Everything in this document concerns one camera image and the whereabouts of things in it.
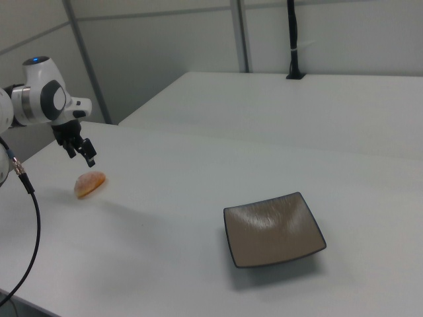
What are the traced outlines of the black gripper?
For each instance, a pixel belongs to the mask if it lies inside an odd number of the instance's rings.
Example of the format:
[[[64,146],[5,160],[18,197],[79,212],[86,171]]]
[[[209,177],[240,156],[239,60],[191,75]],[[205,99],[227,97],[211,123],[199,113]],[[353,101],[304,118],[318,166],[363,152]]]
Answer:
[[[90,139],[82,139],[80,135],[81,124],[79,120],[71,120],[60,125],[53,125],[52,130],[58,145],[65,146],[69,158],[72,159],[76,156],[74,147],[79,147],[78,151],[86,160],[87,165],[95,165],[95,148]]]

